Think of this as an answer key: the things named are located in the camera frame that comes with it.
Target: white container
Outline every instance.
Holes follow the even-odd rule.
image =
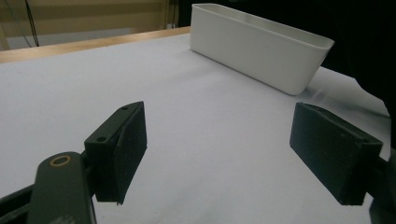
[[[229,7],[192,5],[192,50],[291,95],[305,89],[333,44]]]

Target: bolt hole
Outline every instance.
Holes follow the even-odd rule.
[[[59,156],[59,157],[53,159],[49,164],[51,166],[55,166],[55,167],[63,166],[63,165],[66,165],[67,163],[69,163],[71,159],[72,158],[69,156]]]
[[[96,138],[96,141],[97,142],[105,142],[106,138],[105,137],[98,137],[98,138]]]

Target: cable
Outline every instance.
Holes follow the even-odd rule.
[[[37,32],[35,31],[35,22],[33,20],[32,11],[30,10],[29,3],[27,2],[27,0],[25,0],[25,5],[26,5],[27,15],[29,17],[30,28],[32,30],[32,36],[33,39],[35,40],[35,45],[39,47],[40,45],[38,44]]]
[[[4,0],[6,2],[7,8],[9,10],[9,12],[11,13],[12,17],[14,18],[15,22],[17,23],[18,26],[18,30],[21,33],[21,36],[23,36],[23,39],[26,41],[26,44],[31,48],[32,45],[30,45],[29,41],[27,40],[26,36],[23,34],[23,31],[21,29],[21,23],[20,20],[18,19],[17,15],[14,12],[14,9],[12,9],[12,7],[9,5],[8,0]]]

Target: white plastic bin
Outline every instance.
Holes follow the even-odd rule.
[[[300,94],[334,41],[216,4],[194,4],[191,49],[291,95]]]

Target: white table surface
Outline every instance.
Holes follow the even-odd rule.
[[[144,101],[146,155],[124,205],[93,198],[98,223],[370,223],[372,198],[340,205],[290,148],[290,129],[297,102],[322,106],[383,141],[387,159],[383,103],[325,68],[289,96],[191,51],[189,38],[0,64],[0,197]]]

